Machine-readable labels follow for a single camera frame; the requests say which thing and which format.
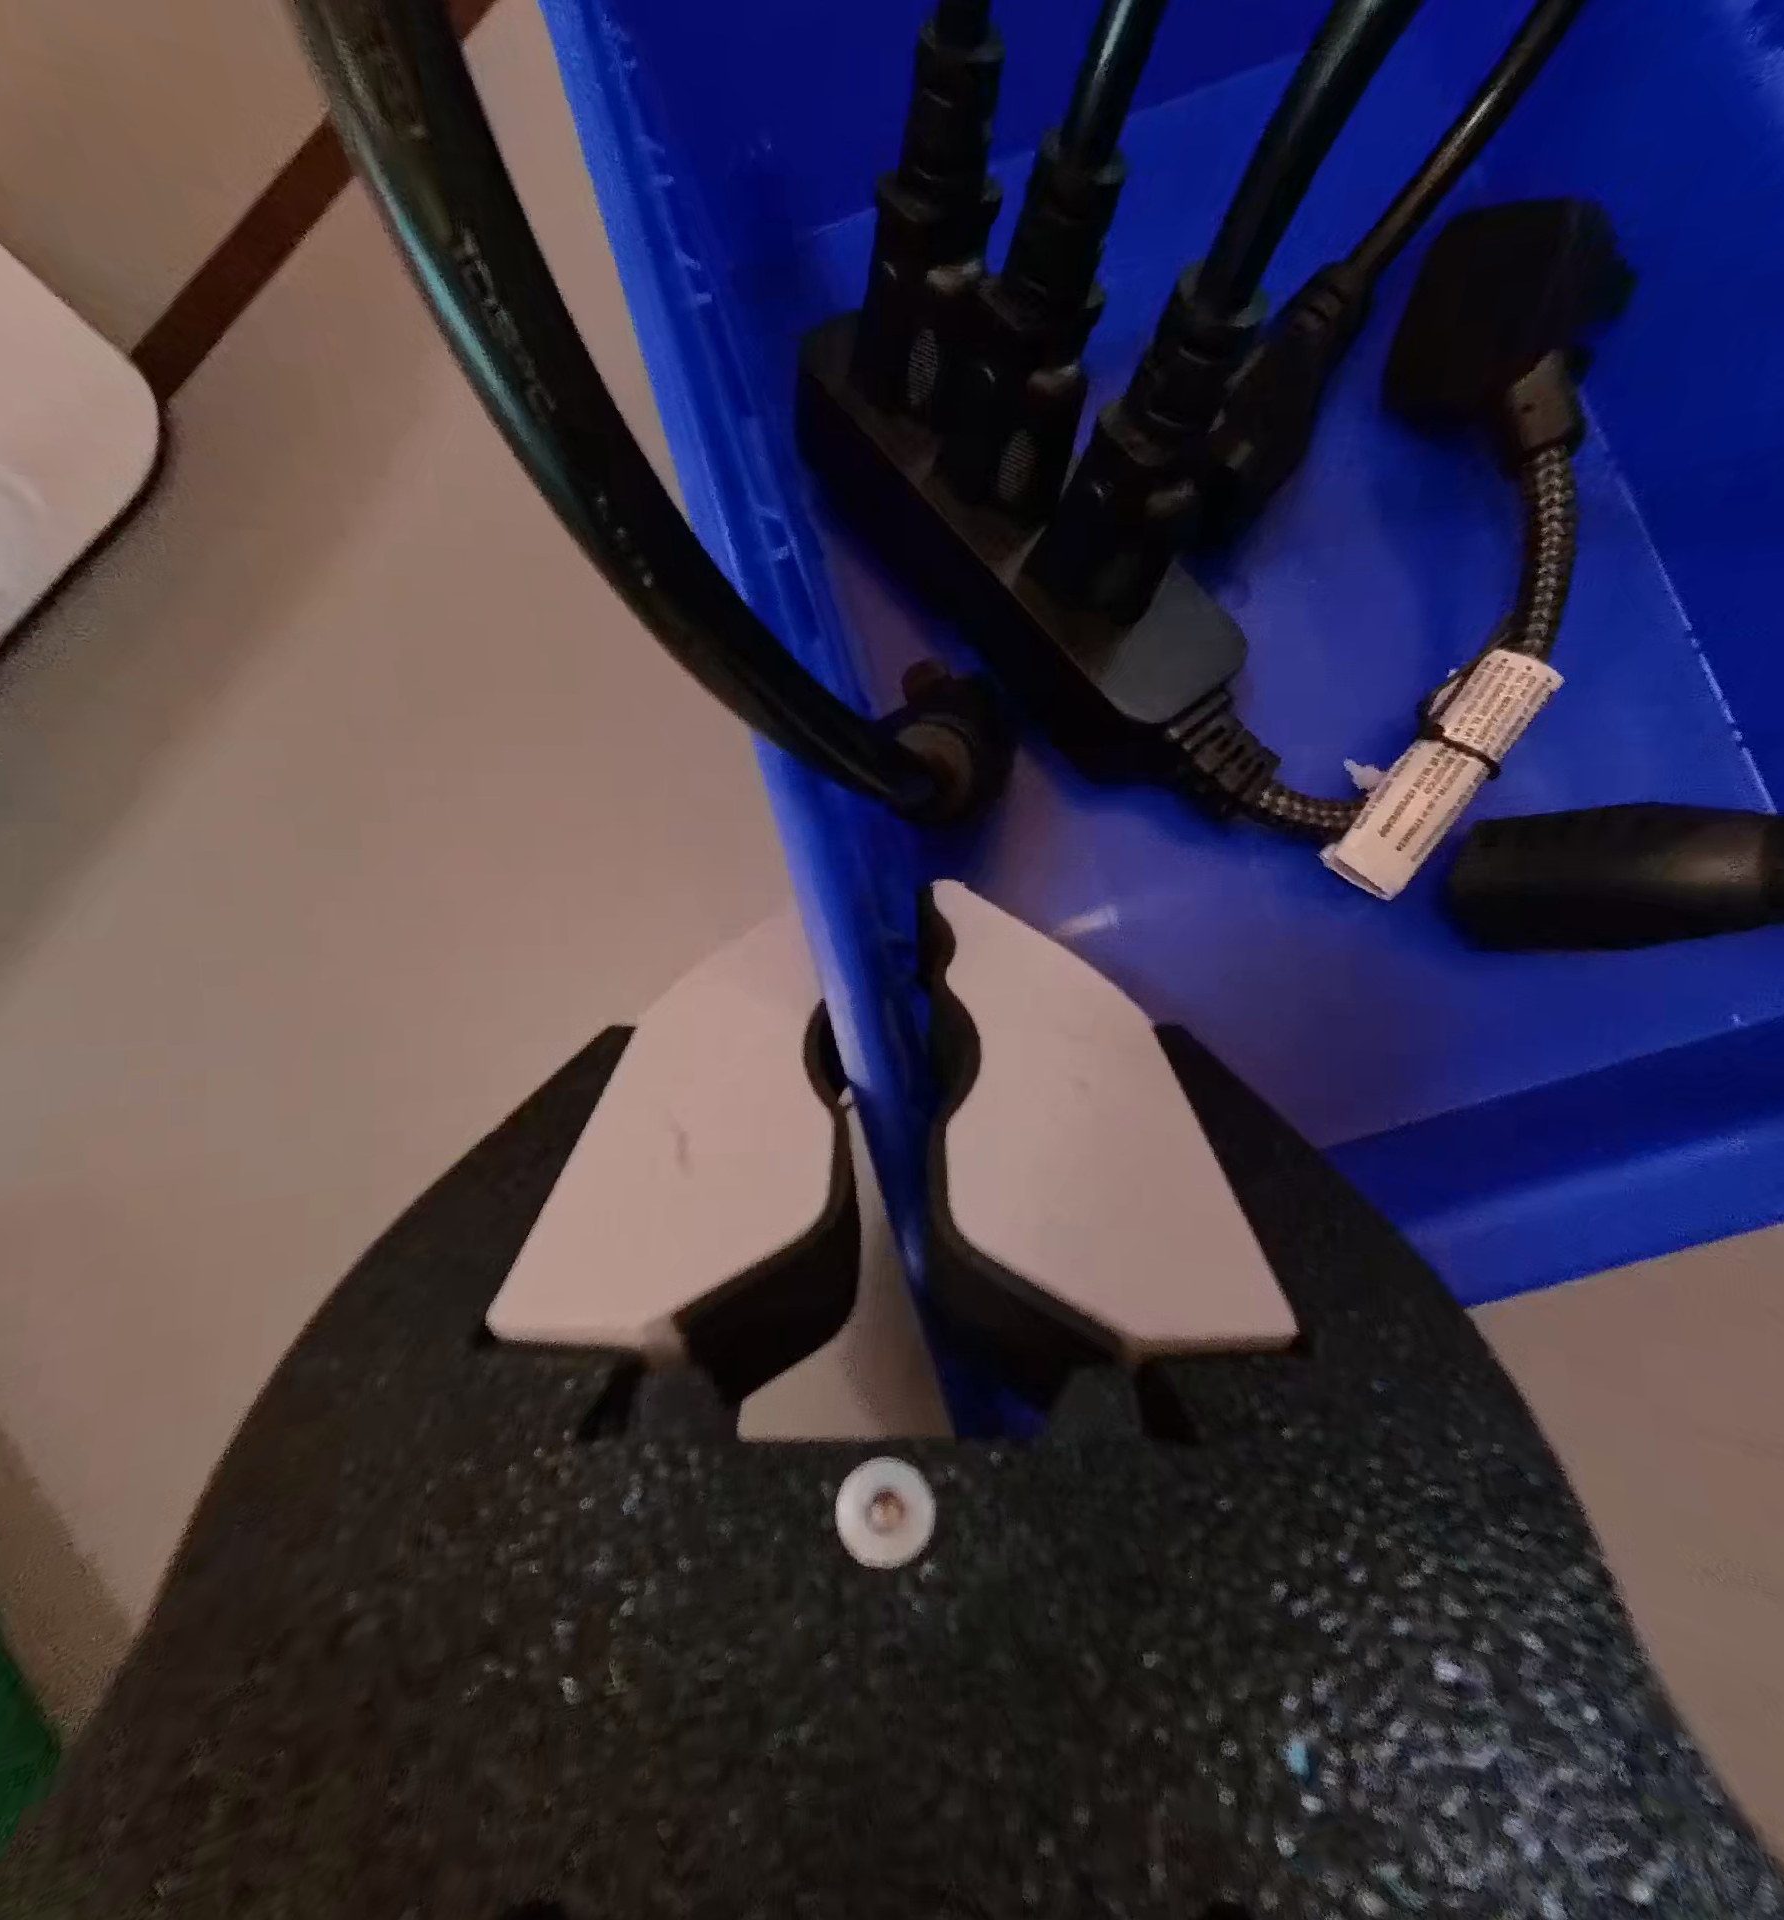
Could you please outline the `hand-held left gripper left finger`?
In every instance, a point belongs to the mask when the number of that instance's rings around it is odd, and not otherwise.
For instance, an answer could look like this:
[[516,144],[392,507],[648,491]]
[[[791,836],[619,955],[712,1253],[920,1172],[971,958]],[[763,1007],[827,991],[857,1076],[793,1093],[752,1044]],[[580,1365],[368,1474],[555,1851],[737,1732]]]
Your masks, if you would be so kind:
[[856,1309],[856,1154],[816,969],[772,917],[636,1023],[497,1289],[502,1344],[689,1365],[738,1406]]

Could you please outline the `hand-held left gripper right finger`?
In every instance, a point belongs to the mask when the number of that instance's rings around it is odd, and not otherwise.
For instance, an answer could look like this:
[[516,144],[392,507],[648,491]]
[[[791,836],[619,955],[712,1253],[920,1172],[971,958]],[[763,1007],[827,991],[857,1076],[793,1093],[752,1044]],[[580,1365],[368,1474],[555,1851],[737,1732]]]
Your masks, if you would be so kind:
[[929,1298],[1050,1408],[1086,1370],[1291,1352],[1289,1298],[1145,1012],[963,881],[922,898]]

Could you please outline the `blue plastic bin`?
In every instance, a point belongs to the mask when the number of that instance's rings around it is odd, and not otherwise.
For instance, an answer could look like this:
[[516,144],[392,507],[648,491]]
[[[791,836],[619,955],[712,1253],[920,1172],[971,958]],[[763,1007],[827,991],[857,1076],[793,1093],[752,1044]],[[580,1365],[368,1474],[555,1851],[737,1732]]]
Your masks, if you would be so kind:
[[[939,645],[791,444],[798,343],[856,307],[927,5],[543,5],[683,499],[841,694]],[[1637,290],[1584,380],[1565,685],[1477,818],[1784,815],[1784,5],[1588,5],[1444,210],[1602,204]],[[1383,765],[1505,610],[1520,515],[1487,444],[1380,405],[1423,236],[1312,455],[1212,589],[1240,708],[1297,784]],[[960,878],[1261,1091],[1465,1304],[1784,1221],[1784,929],[1613,954],[1468,948],[1317,854],[1024,745],[1002,807],[920,835],[756,746],[795,905],[920,1245],[916,908]]]

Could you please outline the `black power strip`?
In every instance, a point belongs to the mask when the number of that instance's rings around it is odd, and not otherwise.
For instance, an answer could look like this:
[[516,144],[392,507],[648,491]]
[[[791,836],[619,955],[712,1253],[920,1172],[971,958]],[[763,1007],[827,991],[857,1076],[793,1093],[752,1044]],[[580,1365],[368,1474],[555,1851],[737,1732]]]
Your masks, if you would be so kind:
[[1222,694],[1245,666],[1235,618],[1172,566],[1133,622],[1072,610],[1027,574],[1038,538],[960,499],[937,467],[941,434],[882,410],[854,380],[856,316],[800,343],[793,431],[851,534],[946,620],[1043,725],[1063,711],[1159,728]]

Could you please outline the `white stand base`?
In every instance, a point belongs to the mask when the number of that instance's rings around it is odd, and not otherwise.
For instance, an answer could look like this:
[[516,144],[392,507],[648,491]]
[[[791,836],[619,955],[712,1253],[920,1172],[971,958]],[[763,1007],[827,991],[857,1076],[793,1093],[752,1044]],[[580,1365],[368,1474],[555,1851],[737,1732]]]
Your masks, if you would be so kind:
[[0,242],[0,654],[137,512],[162,447],[147,376]]

